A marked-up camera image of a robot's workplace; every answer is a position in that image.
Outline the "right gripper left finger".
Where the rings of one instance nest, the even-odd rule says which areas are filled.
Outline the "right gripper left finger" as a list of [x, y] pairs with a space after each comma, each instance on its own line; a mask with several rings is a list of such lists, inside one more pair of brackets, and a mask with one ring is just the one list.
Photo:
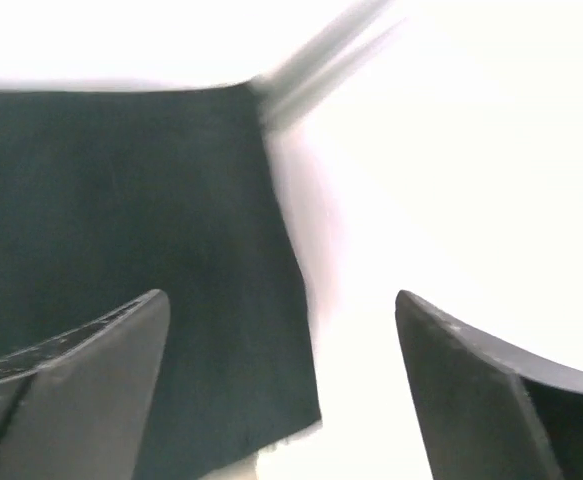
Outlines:
[[0, 358], [0, 480], [130, 479], [170, 322], [151, 290]]

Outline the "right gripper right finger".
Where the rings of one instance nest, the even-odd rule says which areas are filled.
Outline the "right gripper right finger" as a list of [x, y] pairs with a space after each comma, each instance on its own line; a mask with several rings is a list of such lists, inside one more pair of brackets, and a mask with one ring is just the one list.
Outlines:
[[405, 290], [395, 321], [434, 478], [583, 480], [583, 371]]

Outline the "black t shirt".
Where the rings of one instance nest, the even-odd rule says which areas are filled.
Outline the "black t shirt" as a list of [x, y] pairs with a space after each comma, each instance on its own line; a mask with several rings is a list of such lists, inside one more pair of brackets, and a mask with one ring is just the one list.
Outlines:
[[0, 356], [151, 289], [171, 321], [137, 478], [196, 479], [319, 421], [252, 86], [1, 92]]

